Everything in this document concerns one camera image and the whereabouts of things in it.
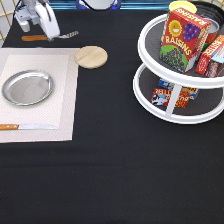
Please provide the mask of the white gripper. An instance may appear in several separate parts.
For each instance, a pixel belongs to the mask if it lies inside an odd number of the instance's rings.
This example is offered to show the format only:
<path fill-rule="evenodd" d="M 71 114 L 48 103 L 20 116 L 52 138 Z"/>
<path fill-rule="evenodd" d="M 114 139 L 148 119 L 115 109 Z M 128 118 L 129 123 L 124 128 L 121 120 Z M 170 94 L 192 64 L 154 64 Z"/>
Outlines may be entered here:
<path fill-rule="evenodd" d="M 14 18 L 24 32 L 30 31 L 30 23 L 39 25 L 49 42 L 53 42 L 60 35 L 58 22 L 49 0 L 20 0 Z"/>

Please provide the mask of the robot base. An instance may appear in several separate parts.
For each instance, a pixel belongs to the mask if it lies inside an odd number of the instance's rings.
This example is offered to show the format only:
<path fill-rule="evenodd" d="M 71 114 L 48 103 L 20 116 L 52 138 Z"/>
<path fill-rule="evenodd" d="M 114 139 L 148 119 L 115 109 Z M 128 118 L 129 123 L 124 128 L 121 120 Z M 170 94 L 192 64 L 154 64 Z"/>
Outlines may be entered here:
<path fill-rule="evenodd" d="M 92 10 L 108 10 L 111 8 L 119 8 L 121 0 L 76 0 L 78 8 L 88 8 Z"/>

